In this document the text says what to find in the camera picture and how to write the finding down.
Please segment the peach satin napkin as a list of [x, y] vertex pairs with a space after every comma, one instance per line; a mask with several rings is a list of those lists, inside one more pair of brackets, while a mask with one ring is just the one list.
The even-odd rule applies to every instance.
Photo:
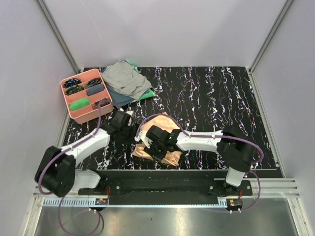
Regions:
[[[148, 131], [153, 125], [169, 133], [171, 133], [173, 129], [179, 129], [178, 125], [171, 118], [159, 115], [141, 125], [140, 130]], [[154, 159], [144, 151], [144, 147], [144, 144], [136, 144], [132, 155], [153, 161]], [[166, 156], [162, 159], [162, 163], [178, 166], [181, 154], [181, 151], [167, 152]]]

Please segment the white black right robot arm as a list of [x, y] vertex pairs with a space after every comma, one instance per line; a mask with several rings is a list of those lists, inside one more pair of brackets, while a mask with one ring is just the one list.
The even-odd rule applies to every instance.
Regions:
[[173, 129], [171, 132], [153, 125], [141, 131], [144, 151], [154, 160], [161, 161], [168, 152], [201, 150], [219, 154], [228, 167], [224, 191], [234, 195], [241, 189], [241, 182], [252, 165], [256, 145], [233, 127], [215, 132], [188, 132]]

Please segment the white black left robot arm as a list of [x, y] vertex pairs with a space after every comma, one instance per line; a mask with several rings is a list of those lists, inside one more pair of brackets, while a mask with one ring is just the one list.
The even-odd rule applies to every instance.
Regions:
[[39, 192], [64, 197], [72, 190], [90, 189], [102, 194], [106, 190], [103, 177], [96, 170], [79, 170], [77, 166], [113, 142], [132, 141], [137, 130], [134, 116], [134, 111], [118, 110], [83, 138], [63, 147], [48, 147], [34, 177]]

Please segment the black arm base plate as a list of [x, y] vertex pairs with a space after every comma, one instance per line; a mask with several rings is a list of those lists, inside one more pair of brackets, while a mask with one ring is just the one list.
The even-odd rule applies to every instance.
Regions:
[[218, 197], [251, 197], [252, 186], [243, 180], [240, 189], [224, 189], [226, 170], [106, 170], [99, 171], [96, 189], [79, 195], [109, 194], [110, 205], [210, 205]]

